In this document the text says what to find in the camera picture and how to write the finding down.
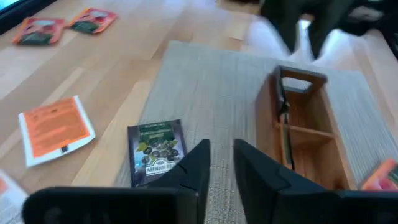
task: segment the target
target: tea bag packet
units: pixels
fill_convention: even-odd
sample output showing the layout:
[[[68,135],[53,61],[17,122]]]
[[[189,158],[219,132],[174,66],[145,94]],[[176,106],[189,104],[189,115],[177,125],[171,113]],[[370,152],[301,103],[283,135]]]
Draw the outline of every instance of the tea bag packet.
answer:
[[[131,187],[142,187],[168,172],[187,154],[181,120],[127,128]]]
[[[26,18],[12,41],[21,45],[50,45],[56,43],[63,33],[65,20]]]
[[[69,23],[69,27],[75,31],[86,34],[99,34],[103,32],[116,18],[113,12],[89,8]]]

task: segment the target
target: light wood surface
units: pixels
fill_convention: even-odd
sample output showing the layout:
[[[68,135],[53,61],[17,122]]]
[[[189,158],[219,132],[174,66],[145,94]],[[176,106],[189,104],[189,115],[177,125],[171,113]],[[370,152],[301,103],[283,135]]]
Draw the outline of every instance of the light wood surface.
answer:
[[[53,185],[113,184],[120,166],[115,162],[126,155],[126,127],[138,122],[170,40],[312,63],[307,22],[300,23],[299,50],[288,55],[268,22],[217,8],[210,0],[58,0],[37,16],[69,20],[86,7],[114,11],[119,19],[98,36],[66,30],[53,47],[14,46],[16,29],[0,37],[0,168],[28,192]],[[378,31],[364,37],[333,31],[314,64],[361,71],[398,136],[398,63]],[[96,139],[27,169],[18,113],[73,95],[80,96]],[[94,175],[93,170],[101,172]]]

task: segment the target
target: orange label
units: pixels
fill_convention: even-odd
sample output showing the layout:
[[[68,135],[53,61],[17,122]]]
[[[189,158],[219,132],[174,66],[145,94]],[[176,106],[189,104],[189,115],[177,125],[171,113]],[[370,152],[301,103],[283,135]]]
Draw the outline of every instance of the orange label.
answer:
[[[7,190],[6,182],[0,178],[0,194],[4,193]]]
[[[26,111],[24,116],[34,157],[90,135],[74,98]]]

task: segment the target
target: orange tea packet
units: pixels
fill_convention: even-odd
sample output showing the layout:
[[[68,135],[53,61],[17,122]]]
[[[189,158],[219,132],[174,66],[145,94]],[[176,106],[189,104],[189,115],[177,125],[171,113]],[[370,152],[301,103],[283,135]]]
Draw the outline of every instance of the orange tea packet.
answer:
[[[393,159],[386,159],[363,184],[362,190],[398,191],[398,163]]]
[[[25,111],[19,124],[28,167],[68,154],[95,137],[78,96]]]
[[[99,34],[104,31],[118,16],[110,11],[89,8],[76,16],[69,27],[86,34]]]
[[[56,43],[62,35],[63,19],[26,18],[12,41],[15,44],[50,45]]]

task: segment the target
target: ahmad tea packet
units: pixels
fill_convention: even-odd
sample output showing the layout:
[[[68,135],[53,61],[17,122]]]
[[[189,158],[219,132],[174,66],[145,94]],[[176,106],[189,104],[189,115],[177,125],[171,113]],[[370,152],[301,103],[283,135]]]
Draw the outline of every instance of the ahmad tea packet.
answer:
[[[62,36],[63,19],[26,18],[12,41],[14,44],[50,45]]]
[[[127,131],[133,187],[158,179],[187,153],[180,120],[132,126]]]

